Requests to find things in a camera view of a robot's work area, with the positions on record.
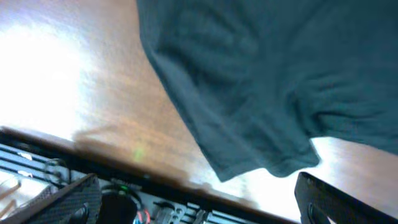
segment garment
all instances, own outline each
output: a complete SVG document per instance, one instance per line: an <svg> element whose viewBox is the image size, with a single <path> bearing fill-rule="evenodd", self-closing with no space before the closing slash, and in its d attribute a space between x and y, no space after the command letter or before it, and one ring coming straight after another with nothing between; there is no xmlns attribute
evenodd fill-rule
<svg viewBox="0 0 398 224"><path fill-rule="evenodd" d="M317 136L398 154L398 1L137 3L147 57L221 181L315 166Z"/></svg>

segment black round object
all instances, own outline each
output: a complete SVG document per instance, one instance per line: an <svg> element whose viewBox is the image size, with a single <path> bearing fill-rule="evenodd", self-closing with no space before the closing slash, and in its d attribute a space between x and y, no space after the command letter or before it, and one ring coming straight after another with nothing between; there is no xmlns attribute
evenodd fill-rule
<svg viewBox="0 0 398 224"><path fill-rule="evenodd" d="M132 195L122 190L110 190L103 193L102 206L96 223L132 224L137 210L137 203Z"/></svg>

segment dark green cloth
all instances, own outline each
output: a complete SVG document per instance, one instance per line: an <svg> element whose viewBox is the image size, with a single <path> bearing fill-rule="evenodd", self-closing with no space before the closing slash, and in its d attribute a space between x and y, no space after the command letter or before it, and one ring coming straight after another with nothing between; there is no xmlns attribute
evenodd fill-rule
<svg viewBox="0 0 398 224"><path fill-rule="evenodd" d="M397 0L137 3L148 59L221 181L315 166L317 136L398 153Z"/></svg>

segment wooden surface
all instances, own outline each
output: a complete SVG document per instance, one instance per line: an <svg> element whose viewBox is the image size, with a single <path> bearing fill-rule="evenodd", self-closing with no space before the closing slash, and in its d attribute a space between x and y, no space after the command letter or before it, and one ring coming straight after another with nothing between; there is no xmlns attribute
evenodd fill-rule
<svg viewBox="0 0 398 224"><path fill-rule="evenodd" d="M0 124L74 140L81 151L298 221L297 172L259 169L220 183L144 55L135 1L0 1ZM398 218L398 157L313 140L307 169Z"/></svg>

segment brown tabletop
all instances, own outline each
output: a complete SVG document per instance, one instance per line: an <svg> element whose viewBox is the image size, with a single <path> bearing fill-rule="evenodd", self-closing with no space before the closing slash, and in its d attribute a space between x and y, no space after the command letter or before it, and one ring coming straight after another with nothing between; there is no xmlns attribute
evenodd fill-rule
<svg viewBox="0 0 398 224"><path fill-rule="evenodd" d="M2 125L73 140L103 162L299 221L298 172L217 179L144 55L135 1L0 1L0 76ZM397 156L312 141L322 162L306 171L398 218Z"/></svg>

